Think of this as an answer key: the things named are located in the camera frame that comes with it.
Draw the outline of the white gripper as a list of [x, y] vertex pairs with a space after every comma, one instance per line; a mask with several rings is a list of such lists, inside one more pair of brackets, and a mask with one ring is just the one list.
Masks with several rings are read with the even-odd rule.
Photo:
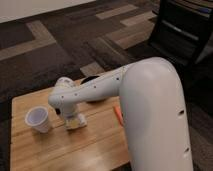
[[65, 105], [60, 108], [61, 117], [63, 119], [69, 119], [66, 121], [66, 126], [68, 128], [78, 128], [79, 127], [79, 119], [74, 117], [77, 113], [76, 105]]

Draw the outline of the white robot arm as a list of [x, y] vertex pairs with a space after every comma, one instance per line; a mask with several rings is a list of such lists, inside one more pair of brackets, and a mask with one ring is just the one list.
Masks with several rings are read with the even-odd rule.
[[75, 86], [57, 80], [48, 103], [73, 118], [74, 106], [117, 96], [123, 114], [132, 171], [193, 171], [183, 86], [175, 67], [151, 57]]

